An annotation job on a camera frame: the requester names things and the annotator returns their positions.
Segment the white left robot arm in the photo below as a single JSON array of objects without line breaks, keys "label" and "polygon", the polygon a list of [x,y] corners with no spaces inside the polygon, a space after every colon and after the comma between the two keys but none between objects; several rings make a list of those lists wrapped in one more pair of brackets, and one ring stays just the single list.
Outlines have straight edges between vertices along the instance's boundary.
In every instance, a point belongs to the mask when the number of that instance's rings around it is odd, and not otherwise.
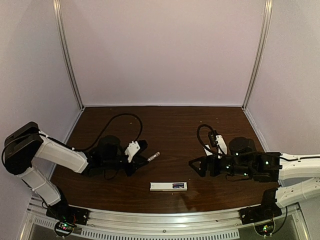
[{"label": "white left robot arm", "polygon": [[21,178],[47,205],[54,206],[62,202],[63,194],[32,163],[35,158],[92,177],[107,170],[124,170],[127,176],[132,176],[160,155],[157,152],[144,157],[141,153],[148,147],[146,140],[134,140],[122,147],[114,135],[101,137],[95,145],[85,150],[75,149],[40,131],[38,124],[31,121],[5,139],[1,161],[9,173]]}]

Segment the clear tester screwdriver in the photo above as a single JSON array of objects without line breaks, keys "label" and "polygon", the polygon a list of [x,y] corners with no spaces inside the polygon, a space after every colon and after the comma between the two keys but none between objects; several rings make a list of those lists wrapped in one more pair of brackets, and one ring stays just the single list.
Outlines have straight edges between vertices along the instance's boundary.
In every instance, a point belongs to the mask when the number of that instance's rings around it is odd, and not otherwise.
[{"label": "clear tester screwdriver", "polygon": [[153,160],[155,160],[156,158],[158,158],[160,156],[160,152],[156,152],[155,154],[153,154],[152,156],[150,156],[147,161],[151,162]]}]

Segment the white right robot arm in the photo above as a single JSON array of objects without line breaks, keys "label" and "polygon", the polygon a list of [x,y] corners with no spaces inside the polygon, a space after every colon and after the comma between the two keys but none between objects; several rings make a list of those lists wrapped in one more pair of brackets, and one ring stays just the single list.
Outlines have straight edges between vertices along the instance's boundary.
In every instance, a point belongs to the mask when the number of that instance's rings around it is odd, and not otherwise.
[{"label": "white right robot arm", "polygon": [[250,138],[236,137],[226,145],[221,135],[209,136],[203,145],[205,156],[189,161],[200,177],[224,174],[237,181],[277,183],[263,193],[261,205],[284,208],[320,194],[319,154],[297,155],[283,152],[259,152]]}]

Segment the white remote control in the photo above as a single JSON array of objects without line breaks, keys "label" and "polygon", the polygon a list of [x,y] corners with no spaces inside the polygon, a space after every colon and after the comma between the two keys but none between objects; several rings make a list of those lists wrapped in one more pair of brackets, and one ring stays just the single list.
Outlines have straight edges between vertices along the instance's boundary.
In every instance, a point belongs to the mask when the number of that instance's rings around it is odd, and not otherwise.
[{"label": "white remote control", "polygon": [[[173,184],[184,183],[184,189],[173,189]],[[184,192],[188,190],[187,182],[151,182],[151,192]]]}]

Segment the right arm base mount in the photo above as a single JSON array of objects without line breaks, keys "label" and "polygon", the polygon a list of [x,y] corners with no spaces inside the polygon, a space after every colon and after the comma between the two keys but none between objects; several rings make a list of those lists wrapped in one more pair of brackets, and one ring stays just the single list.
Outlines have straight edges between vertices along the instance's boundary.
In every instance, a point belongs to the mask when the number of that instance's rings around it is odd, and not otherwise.
[{"label": "right arm base mount", "polygon": [[277,205],[276,192],[278,188],[266,190],[262,195],[260,205],[241,208],[239,212],[243,225],[254,224],[256,233],[262,237],[269,237],[277,233],[275,217],[283,214],[282,209]]}]

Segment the white battery cover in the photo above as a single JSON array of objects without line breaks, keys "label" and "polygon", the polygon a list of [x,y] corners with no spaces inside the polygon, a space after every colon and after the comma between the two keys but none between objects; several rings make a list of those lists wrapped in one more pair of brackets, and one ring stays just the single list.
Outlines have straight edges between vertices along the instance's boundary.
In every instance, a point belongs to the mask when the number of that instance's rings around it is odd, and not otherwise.
[{"label": "white battery cover", "polygon": [[204,152],[205,152],[205,154],[207,155],[207,156],[212,156],[213,155],[213,153],[212,152],[210,152],[210,146],[208,145],[208,144],[206,144],[204,147],[203,147],[203,149],[204,149]]}]

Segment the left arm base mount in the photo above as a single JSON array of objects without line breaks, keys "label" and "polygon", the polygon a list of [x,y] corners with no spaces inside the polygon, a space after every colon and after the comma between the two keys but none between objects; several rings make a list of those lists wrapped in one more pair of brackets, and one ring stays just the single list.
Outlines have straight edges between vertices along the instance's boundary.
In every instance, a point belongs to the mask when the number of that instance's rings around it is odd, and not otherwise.
[{"label": "left arm base mount", "polygon": [[90,211],[86,208],[69,205],[67,198],[62,190],[58,187],[60,201],[54,205],[46,204],[46,216],[58,220],[53,230],[60,238],[70,236],[77,225],[85,226],[88,221]]}]

